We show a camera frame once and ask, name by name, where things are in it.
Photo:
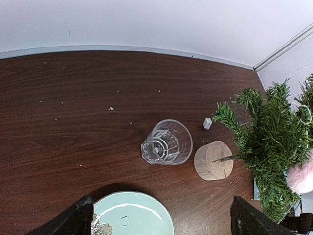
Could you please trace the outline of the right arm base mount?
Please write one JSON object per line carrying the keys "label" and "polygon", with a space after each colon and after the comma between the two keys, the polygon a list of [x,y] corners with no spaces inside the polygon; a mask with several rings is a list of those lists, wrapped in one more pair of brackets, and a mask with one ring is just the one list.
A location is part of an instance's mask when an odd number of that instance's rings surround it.
{"label": "right arm base mount", "polygon": [[293,204],[280,225],[301,235],[308,235],[313,231],[313,214],[303,213],[302,201]]}

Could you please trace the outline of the small green christmas tree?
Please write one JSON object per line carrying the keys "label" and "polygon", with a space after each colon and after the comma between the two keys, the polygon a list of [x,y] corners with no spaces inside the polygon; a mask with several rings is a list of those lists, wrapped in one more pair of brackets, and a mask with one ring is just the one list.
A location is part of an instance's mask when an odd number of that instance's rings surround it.
{"label": "small green christmas tree", "polygon": [[[197,174],[207,181],[225,179],[231,174],[237,159],[242,160],[252,174],[257,170],[267,170],[287,175],[290,168],[301,166],[313,150],[311,76],[306,78],[301,90],[297,98],[298,108],[293,111],[287,82],[272,84],[264,94],[254,88],[244,89],[236,95],[234,102],[242,105],[249,114],[248,123],[239,123],[230,104],[218,103],[212,120],[234,133],[238,152],[233,154],[222,141],[200,147],[194,156]],[[271,220],[281,222],[300,196],[293,193],[289,201],[278,204],[261,201],[263,212]]]}

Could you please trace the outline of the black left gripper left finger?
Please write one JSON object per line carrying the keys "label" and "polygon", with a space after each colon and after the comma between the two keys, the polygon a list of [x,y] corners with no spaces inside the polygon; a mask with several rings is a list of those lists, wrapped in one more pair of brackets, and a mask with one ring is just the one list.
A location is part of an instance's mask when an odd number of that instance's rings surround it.
{"label": "black left gripper left finger", "polygon": [[91,235],[93,200],[85,195],[54,219],[28,232],[29,235]]}

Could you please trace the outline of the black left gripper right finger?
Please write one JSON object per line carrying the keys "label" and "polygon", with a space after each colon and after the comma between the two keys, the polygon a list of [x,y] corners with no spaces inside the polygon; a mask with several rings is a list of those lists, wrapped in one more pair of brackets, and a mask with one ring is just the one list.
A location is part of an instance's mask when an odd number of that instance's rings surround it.
{"label": "black left gripper right finger", "polygon": [[232,235],[293,235],[273,222],[240,196],[234,196],[230,208]]}

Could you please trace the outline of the pink pompom ornament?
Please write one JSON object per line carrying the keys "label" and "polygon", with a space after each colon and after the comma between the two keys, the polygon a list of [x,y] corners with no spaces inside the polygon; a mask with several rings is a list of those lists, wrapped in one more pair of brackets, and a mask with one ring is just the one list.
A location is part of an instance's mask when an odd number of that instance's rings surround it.
{"label": "pink pompom ornament", "polygon": [[307,156],[308,160],[301,166],[292,167],[287,172],[286,182],[293,193],[306,194],[313,190],[313,151]]}

